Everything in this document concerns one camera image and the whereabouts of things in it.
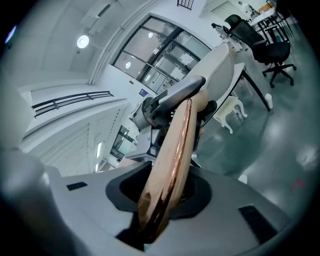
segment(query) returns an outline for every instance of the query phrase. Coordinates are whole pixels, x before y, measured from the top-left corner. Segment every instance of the blue sign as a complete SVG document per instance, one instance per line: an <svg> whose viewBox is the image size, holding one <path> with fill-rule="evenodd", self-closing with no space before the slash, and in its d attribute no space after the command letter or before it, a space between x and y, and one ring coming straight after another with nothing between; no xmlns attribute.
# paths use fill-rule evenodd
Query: blue sign
<svg viewBox="0 0 320 256"><path fill-rule="evenodd" d="M140 92L139 92L139 94L140 94L142 97L145 97L145 96L148 94L148 92L145 91L144 89L141 89Z"/></svg>

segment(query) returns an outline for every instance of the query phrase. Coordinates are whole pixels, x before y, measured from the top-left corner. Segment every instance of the black vent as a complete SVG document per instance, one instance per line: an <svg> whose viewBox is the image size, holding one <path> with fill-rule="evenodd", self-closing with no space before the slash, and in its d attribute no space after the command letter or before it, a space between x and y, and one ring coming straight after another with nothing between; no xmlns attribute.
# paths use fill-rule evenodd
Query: black vent
<svg viewBox="0 0 320 256"><path fill-rule="evenodd" d="M88 184L83 181L78 182L78 183L74 183L74 184L70 184L70 185L66 185L66 187L68 188L69 191L77 190L77 189L83 188L85 186L88 186Z"/></svg>
<svg viewBox="0 0 320 256"><path fill-rule="evenodd" d="M265 243L277 234L277 231L254 206L245 206L239 208L239 211L250 226L260 244Z"/></svg>

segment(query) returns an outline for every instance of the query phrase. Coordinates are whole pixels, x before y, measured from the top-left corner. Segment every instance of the balcony railing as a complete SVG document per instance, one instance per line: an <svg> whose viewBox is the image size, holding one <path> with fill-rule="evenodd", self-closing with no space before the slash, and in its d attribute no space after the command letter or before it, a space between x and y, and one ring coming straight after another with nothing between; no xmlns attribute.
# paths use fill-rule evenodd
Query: balcony railing
<svg viewBox="0 0 320 256"><path fill-rule="evenodd" d="M177 0L176 6L182 6L189 10L192 9L192 5L194 4L194 0Z"/></svg>
<svg viewBox="0 0 320 256"><path fill-rule="evenodd" d="M73 94L65 97L47 100L39 104L33 105L32 108L35 110L34 117L36 118L49 111L58 110L59 108L66 105L70 105L77 102L83 102L83 101L92 101L94 99L104 98L104 97L113 97L113 95L108 90L85 92L85 93Z"/></svg>

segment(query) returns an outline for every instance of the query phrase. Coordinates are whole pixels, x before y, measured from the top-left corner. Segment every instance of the fluorescent light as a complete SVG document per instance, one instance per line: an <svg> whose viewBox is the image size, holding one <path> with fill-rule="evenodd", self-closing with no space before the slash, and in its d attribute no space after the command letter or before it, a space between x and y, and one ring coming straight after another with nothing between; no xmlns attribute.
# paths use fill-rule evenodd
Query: fluorescent light
<svg viewBox="0 0 320 256"><path fill-rule="evenodd" d="M16 30L16 27L17 27L17 26L14 26L14 27L11 29L11 31L9 32L8 36L6 37L6 39L5 39L5 41L4 41L5 44L8 43L8 41L10 40L10 38L12 38L12 36L14 35L14 32L15 32L15 30Z"/></svg>
<svg viewBox="0 0 320 256"><path fill-rule="evenodd" d="M80 49L87 47L88 44L89 44L89 37L87 35L80 36L76 41L76 45Z"/></svg>
<svg viewBox="0 0 320 256"><path fill-rule="evenodd" d="M102 145L102 142L98 144L98 149L96 150L96 158L100 156L101 145Z"/></svg>

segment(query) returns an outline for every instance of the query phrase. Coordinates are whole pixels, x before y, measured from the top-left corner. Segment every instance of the office chair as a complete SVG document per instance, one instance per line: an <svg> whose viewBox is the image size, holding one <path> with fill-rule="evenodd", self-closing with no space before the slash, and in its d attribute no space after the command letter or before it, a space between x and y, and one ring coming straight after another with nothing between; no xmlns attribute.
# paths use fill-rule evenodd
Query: office chair
<svg viewBox="0 0 320 256"><path fill-rule="evenodd" d="M296 70L297 67L294 64L282 65L290 55L290 43L277 42L266 44L266 39L255 31L247 21L241 19L241 17L235 14L226 18L225 22L229 23L231 26L231 34L236 38L239 38L251 48L253 57L256 61L266 65L274 64L274 67L270 67L262 72L264 76L266 76L266 73L273 72L270 81L271 88L275 87L273 81L278 73L285 75L290 79L290 85L294 85L294 79L283 69L293 67L293 70Z"/></svg>

